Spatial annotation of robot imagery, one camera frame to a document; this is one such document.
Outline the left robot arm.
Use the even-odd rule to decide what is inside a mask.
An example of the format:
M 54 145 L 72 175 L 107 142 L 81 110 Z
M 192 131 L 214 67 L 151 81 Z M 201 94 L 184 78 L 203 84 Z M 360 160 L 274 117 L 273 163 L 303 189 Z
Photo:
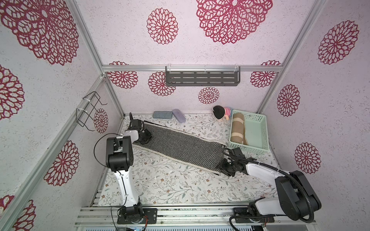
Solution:
M 122 195 L 122 206 L 119 215 L 124 218 L 143 217 L 142 204 L 136 192 L 131 167 L 134 164 L 133 143 L 148 143 L 151 133 L 139 119 L 130 119 L 129 128 L 121 135 L 107 138 L 106 167 L 110 169 L 119 184 Z

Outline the black white knitted scarf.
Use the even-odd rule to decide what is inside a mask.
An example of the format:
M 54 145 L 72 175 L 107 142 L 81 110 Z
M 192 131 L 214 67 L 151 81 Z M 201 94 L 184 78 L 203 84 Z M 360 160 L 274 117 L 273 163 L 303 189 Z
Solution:
M 152 138 L 146 143 L 134 142 L 134 146 L 166 157 L 170 160 L 221 175 L 221 164 L 226 145 L 210 141 L 166 126 L 144 122 Z

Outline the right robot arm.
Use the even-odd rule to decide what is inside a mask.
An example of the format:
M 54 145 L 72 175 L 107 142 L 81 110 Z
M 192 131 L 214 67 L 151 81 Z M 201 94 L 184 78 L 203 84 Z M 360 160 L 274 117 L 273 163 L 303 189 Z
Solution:
M 314 213 L 321 209 L 321 201 L 304 173 L 284 171 L 277 167 L 246 158 L 240 148 L 224 148 L 225 158 L 219 165 L 221 172 L 234 177 L 237 172 L 258 178 L 277 192 L 276 198 L 260 198 L 248 204 L 245 212 L 235 209 L 234 219 L 250 219 L 253 222 L 268 221 L 278 216 L 311 223 Z

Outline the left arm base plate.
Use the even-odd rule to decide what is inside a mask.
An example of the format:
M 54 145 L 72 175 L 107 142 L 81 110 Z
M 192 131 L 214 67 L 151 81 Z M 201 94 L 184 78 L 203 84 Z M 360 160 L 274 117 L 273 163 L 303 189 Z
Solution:
M 117 224 L 156 224 L 157 214 L 157 208 L 122 208 L 119 211 Z

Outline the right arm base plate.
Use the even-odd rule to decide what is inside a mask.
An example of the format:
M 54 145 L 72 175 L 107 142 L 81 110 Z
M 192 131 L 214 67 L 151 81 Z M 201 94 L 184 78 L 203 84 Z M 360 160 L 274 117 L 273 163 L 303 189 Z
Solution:
M 274 217 L 267 217 L 261 215 L 257 210 L 249 209 L 247 207 L 233 208 L 236 223 L 270 223 L 274 222 Z

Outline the brown beige striped scarf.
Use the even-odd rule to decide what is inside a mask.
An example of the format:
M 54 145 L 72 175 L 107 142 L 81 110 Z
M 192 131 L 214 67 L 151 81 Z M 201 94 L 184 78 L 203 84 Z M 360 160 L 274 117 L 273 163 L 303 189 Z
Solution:
M 230 141 L 248 145 L 245 136 L 244 115 L 242 113 L 235 113 L 232 116 Z

